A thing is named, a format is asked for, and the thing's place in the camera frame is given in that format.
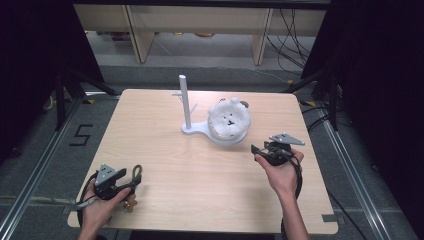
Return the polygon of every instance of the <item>white stand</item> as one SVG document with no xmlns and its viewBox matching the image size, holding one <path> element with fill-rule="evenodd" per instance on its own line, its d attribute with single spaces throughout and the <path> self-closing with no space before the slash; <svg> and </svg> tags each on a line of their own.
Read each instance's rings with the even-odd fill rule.
<svg viewBox="0 0 424 240">
<path fill-rule="evenodd" d="M 227 146 L 237 144 L 244 139 L 244 137 L 247 134 L 247 131 L 240 134 L 240 136 L 238 136 L 237 138 L 234 138 L 231 140 L 221 140 L 221 139 L 217 139 L 216 137 L 212 135 L 212 133 L 209 130 L 209 126 L 208 126 L 209 123 L 207 120 L 204 122 L 192 123 L 190 119 L 191 111 L 189 110 L 190 108 L 189 108 L 189 102 L 188 102 L 186 77 L 184 75 L 180 75 L 179 78 L 180 78 L 181 93 L 174 93 L 172 94 L 172 96 L 181 97 L 181 101 L 183 102 L 185 124 L 182 125 L 181 131 L 184 134 L 187 134 L 187 135 L 203 134 L 206 137 L 208 137 L 212 142 L 219 145 L 227 145 Z"/>
</svg>

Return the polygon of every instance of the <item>dark wall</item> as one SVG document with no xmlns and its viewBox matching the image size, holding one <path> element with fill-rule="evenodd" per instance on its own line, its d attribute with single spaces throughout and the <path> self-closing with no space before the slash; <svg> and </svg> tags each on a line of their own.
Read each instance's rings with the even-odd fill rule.
<svg viewBox="0 0 424 240">
<path fill-rule="evenodd" d="M 70 1 L 2 1 L 0 32 L 1 163 L 42 111 L 61 68 L 103 77 Z"/>
<path fill-rule="evenodd" d="M 343 99 L 399 206 L 424 239 L 424 5 L 374 7 Z"/>
</svg>

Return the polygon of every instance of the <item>beige tabletop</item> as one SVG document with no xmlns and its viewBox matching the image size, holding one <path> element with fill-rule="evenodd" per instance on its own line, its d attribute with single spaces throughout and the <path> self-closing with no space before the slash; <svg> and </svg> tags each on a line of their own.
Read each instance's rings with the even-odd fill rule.
<svg viewBox="0 0 424 240">
<path fill-rule="evenodd" d="M 303 188 L 298 202 L 307 230 L 334 234 L 333 215 L 305 122 L 292 94 L 189 91 L 192 122 L 207 119 L 207 110 L 222 98 L 249 103 L 252 123 L 245 139 L 221 146 L 201 134 L 185 135 L 183 105 L 173 90 L 126 90 L 106 129 L 88 177 L 102 163 L 127 168 L 117 185 L 130 182 L 136 164 L 143 180 L 132 213 L 118 207 L 105 226 L 134 230 L 279 233 L 282 210 L 250 145 L 263 147 L 270 135 L 283 132 L 305 142 L 292 146 L 305 154 Z M 76 213 L 68 219 L 79 227 Z"/>
</svg>

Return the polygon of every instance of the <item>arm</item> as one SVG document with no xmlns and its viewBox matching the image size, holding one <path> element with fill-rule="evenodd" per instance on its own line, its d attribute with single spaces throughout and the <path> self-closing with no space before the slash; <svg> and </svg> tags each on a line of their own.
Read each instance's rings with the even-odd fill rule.
<svg viewBox="0 0 424 240">
<path fill-rule="evenodd" d="M 94 181 L 95 179 L 93 179 L 88 185 L 84 200 L 94 195 Z M 92 204 L 85 207 L 83 210 L 83 223 L 78 239 L 96 239 L 100 228 L 109 221 L 115 207 L 128 195 L 130 191 L 130 188 L 126 188 L 120 191 L 109 201 L 97 199 Z"/>
<path fill-rule="evenodd" d="M 299 160 L 303 159 L 303 153 L 292 149 L 294 156 Z M 270 165 L 266 159 L 255 154 L 255 160 L 262 166 L 268 176 L 268 181 L 277 193 L 283 208 L 283 224 L 288 239 L 309 239 L 308 232 L 303 222 L 302 215 L 297 204 L 295 191 L 297 186 L 296 172 L 290 162 L 280 166 Z"/>
</svg>

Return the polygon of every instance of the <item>white post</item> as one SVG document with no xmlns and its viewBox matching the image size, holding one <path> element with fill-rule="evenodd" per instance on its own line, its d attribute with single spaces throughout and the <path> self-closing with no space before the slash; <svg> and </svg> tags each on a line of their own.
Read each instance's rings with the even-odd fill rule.
<svg viewBox="0 0 424 240">
<path fill-rule="evenodd" d="M 187 93 L 187 81 L 184 75 L 180 75 L 180 88 L 181 88 L 181 97 L 183 99 L 183 107 L 184 107 L 184 116 L 186 120 L 186 128 L 191 128 L 191 119 L 190 119 L 190 109 L 188 103 L 188 93 Z"/>
</svg>

